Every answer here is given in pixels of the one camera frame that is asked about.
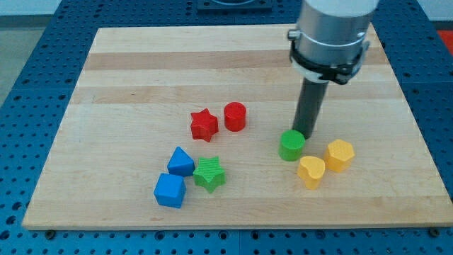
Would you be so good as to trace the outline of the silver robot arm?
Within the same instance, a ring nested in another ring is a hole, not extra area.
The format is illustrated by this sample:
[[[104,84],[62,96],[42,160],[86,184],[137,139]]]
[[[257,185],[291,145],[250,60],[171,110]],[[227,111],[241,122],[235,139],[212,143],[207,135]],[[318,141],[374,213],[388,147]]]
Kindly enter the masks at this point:
[[[287,33],[292,66],[314,83],[348,83],[364,62],[377,5],[375,0],[303,0],[296,27]]]

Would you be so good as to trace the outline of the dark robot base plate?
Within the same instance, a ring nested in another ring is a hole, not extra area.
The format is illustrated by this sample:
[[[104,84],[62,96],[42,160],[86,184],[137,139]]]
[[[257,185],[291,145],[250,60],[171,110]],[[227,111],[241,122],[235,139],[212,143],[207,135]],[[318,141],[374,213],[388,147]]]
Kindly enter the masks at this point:
[[[269,11],[273,0],[197,0],[198,11]]]

